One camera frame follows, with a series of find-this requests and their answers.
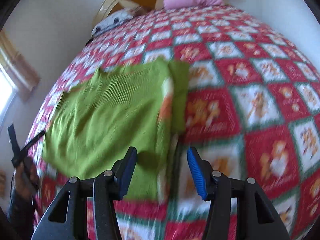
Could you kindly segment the person's left hand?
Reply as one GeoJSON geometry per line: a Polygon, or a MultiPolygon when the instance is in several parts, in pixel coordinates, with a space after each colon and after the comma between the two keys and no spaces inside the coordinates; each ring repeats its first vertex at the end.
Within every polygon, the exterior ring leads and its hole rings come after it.
{"type": "Polygon", "coordinates": [[[31,187],[29,186],[31,183],[38,184],[39,177],[37,175],[36,166],[31,159],[31,157],[27,157],[27,164],[30,164],[29,168],[29,180],[28,182],[24,179],[24,162],[21,162],[16,168],[14,173],[14,189],[16,193],[22,197],[27,202],[30,202],[33,198],[33,193],[31,191],[31,187]]]}

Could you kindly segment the person's left forearm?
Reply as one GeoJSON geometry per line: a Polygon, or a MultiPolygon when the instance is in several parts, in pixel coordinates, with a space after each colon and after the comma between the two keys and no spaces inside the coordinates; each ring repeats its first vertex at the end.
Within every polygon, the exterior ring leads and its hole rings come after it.
{"type": "Polygon", "coordinates": [[[31,239],[34,233],[35,206],[32,199],[24,199],[12,191],[7,219],[21,239],[31,239]]]}

